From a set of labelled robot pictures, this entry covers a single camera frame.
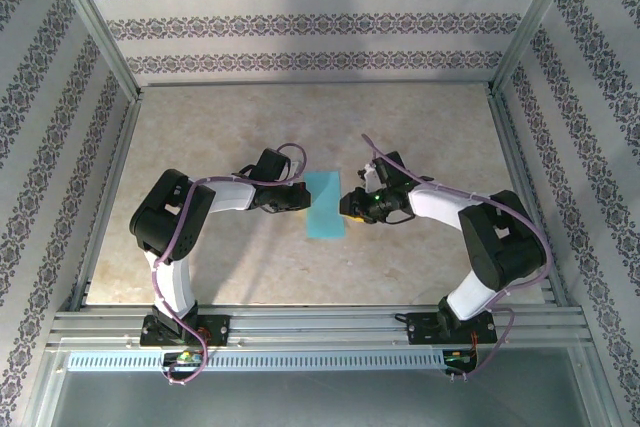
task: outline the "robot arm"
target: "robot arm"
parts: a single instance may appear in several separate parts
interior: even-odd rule
[[[397,152],[388,157],[404,165]],[[493,206],[420,184],[381,158],[359,174],[365,187],[342,198],[341,214],[366,223],[389,224],[389,214],[400,210],[406,220],[428,217],[462,232],[472,270],[438,305],[438,327],[443,333],[451,333],[481,314],[502,289],[546,262],[535,235]],[[505,190],[491,199],[528,218],[515,193]]]
[[[274,182],[282,177],[284,168],[291,161],[280,152],[266,149],[256,165],[242,169],[248,181]],[[129,224],[138,246],[153,269],[173,236],[181,215],[187,193],[193,181],[177,170],[162,174]],[[178,242],[165,264],[157,271],[157,283],[166,302],[176,316],[195,325],[197,303],[189,276],[188,254],[193,249],[208,214],[225,210],[269,209],[271,213],[301,210],[311,205],[311,195],[304,182],[276,186],[258,186],[247,182],[214,181],[198,185],[188,207],[185,223]],[[175,322],[164,302],[158,297],[153,307],[157,323],[183,341],[185,330]]]

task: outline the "wall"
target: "wall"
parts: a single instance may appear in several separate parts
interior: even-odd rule
[[[71,0],[0,0],[0,425],[19,425],[127,112]]]
[[[504,90],[565,287],[625,425],[640,424],[637,7],[554,0]]]
[[[531,0],[95,0],[141,85],[490,80]]]

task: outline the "table surface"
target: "table surface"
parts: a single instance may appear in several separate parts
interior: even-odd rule
[[[307,171],[339,171],[344,194],[360,185],[356,172],[371,156],[363,132],[398,150],[419,175],[482,193],[511,188],[482,84],[148,88],[88,303],[153,302],[149,266],[128,224],[164,170],[225,175],[255,163],[264,148],[298,142]],[[305,215],[210,215],[189,256],[198,301],[436,304],[470,270],[460,232],[436,221],[346,221],[344,238],[317,240],[306,236]],[[539,288],[509,301],[544,302]]]

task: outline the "blue towel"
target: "blue towel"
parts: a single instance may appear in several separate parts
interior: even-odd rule
[[[307,209],[307,237],[344,237],[344,220],[340,215],[340,173],[309,172],[304,174],[304,181],[311,193],[311,207]]]

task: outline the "yellow object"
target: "yellow object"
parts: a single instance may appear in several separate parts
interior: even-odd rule
[[[343,217],[354,220],[356,222],[364,222],[364,219],[362,217],[351,217],[350,215],[344,215],[344,214],[343,214]]]

